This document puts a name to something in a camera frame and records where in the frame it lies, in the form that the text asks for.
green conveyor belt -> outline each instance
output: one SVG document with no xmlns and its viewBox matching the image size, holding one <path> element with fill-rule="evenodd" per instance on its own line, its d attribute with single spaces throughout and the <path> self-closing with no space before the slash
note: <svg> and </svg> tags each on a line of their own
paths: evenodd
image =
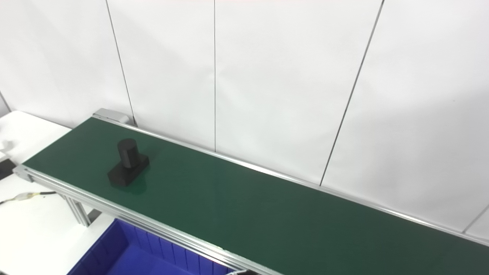
<svg viewBox="0 0 489 275">
<path fill-rule="evenodd" d="M 126 188 L 123 138 L 151 162 Z M 96 118 L 24 165 L 285 275 L 489 274 L 489 247 Z"/>
</svg>

wire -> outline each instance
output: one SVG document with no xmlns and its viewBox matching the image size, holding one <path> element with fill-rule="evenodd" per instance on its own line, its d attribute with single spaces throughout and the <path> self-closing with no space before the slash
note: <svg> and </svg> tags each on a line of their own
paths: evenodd
<svg viewBox="0 0 489 275">
<path fill-rule="evenodd" d="M 0 202 L 0 205 L 4 204 L 6 202 L 10 202 L 10 201 L 28 200 L 28 199 L 35 197 L 35 196 L 38 196 L 38 195 L 52 195 L 52 194 L 56 194 L 56 192 L 55 191 L 49 191 L 49 192 L 37 192 L 37 193 L 33 193 L 33 192 L 20 193 L 19 195 L 15 196 L 11 199 L 4 200 L 4 201 Z"/>
<path fill-rule="evenodd" d="M 39 195 L 52 195 L 56 194 L 56 191 L 51 191 L 51 192 L 39 192 Z"/>
</svg>

white wall panel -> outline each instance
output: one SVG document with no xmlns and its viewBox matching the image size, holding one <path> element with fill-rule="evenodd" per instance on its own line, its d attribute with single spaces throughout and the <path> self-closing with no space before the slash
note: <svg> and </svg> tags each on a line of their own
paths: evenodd
<svg viewBox="0 0 489 275">
<path fill-rule="evenodd" d="M 131 114 L 102 0 L 0 1 L 0 91 L 12 110 L 73 127 Z"/>
<path fill-rule="evenodd" d="M 214 2 L 109 8 L 138 126 L 214 150 Z"/>
<path fill-rule="evenodd" d="M 489 244 L 489 211 L 486 211 L 468 230 L 467 234 L 484 239 Z"/>
<path fill-rule="evenodd" d="M 3 96 L 1 96 L 1 91 L 0 91 L 0 117 L 8 114 L 10 110 L 7 107 L 7 104 L 3 100 Z"/>
<path fill-rule="evenodd" d="M 217 151 L 319 184 L 379 0 L 217 0 Z"/>
<path fill-rule="evenodd" d="M 489 2 L 386 1 L 323 186 L 463 230 L 489 198 Z"/>
</svg>

blue storage crate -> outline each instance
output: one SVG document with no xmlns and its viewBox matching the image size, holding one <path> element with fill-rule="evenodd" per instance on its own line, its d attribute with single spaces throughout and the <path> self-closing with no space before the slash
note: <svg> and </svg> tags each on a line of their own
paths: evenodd
<svg viewBox="0 0 489 275">
<path fill-rule="evenodd" d="M 225 275 L 231 269 L 114 220 L 68 275 Z"/>
</svg>

black cylinder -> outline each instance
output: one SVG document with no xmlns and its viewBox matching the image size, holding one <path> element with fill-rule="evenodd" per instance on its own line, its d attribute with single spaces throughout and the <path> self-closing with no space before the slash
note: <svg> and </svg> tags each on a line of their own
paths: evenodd
<svg viewBox="0 0 489 275">
<path fill-rule="evenodd" d="M 134 168 L 139 165 L 139 152 L 137 150 L 136 141 L 132 138 L 126 138 L 117 144 L 119 155 L 121 157 L 122 166 L 125 168 Z"/>
</svg>

